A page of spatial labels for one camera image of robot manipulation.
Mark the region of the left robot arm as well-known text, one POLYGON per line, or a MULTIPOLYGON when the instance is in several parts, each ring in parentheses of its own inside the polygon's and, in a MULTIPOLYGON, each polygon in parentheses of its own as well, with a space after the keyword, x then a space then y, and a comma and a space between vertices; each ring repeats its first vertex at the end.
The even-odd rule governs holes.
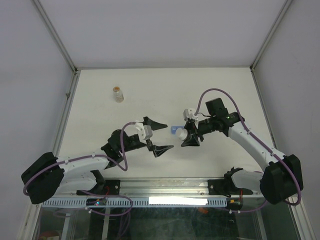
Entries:
POLYGON ((106 185, 101 172, 114 167, 128 171, 127 152, 147 148, 157 158, 173 148, 152 143, 153 132, 165 128, 166 124, 145 116, 113 131, 105 145, 83 156, 61 157, 46 152, 22 173, 23 194, 34 205, 61 194, 100 195, 106 185))

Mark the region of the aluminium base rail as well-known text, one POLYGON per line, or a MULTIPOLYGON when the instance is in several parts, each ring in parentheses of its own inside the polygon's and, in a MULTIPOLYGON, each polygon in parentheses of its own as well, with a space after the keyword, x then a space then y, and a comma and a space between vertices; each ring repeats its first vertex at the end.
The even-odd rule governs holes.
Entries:
POLYGON ((223 178, 110 178, 106 177, 105 191, 110 194, 130 198, 146 197, 223 197, 216 191, 215 184, 221 184, 223 178))

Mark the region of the small clear orange-capped vial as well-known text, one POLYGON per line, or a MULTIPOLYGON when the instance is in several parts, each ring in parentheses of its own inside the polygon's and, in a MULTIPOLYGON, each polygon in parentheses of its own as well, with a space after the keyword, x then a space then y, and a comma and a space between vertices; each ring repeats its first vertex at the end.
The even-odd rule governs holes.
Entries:
POLYGON ((123 95, 123 92, 119 86, 115 86, 112 91, 113 91, 114 100, 117 103, 121 103, 124 101, 124 95, 123 95))

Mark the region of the blue weekly pill organizer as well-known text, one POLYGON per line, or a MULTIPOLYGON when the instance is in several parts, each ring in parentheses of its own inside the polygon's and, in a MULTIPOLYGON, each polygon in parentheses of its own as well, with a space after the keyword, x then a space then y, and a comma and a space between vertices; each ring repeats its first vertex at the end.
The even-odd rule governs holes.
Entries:
POLYGON ((180 125, 172 125, 171 128, 170 128, 170 131, 171 131, 171 134, 172 135, 175 135, 176 134, 176 131, 178 129, 183 129, 184 127, 183 126, 180 126, 180 125))

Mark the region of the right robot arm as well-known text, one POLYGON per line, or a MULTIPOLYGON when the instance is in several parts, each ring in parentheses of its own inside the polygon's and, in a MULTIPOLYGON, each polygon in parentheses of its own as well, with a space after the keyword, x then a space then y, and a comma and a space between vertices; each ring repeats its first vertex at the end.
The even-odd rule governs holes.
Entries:
POLYGON ((242 167, 227 171, 221 183, 214 185, 214 190, 226 197, 247 189, 258 192, 271 204, 275 205, 297 195, 301 201, 304 188, 301 162, 294 154, 285 155, 260 140, 249 127, 244 126, 244 119, 238 112, 228 112, 221 98, 206 102, 209 115, 198 120, 196 110, 187 108, 183 111, 185 125, 176 131, 182 140, 182 147, 198 147, 204 136, 213 132, 223 133, 238 143, 259 165, 260 171, 247 171, 242 167))

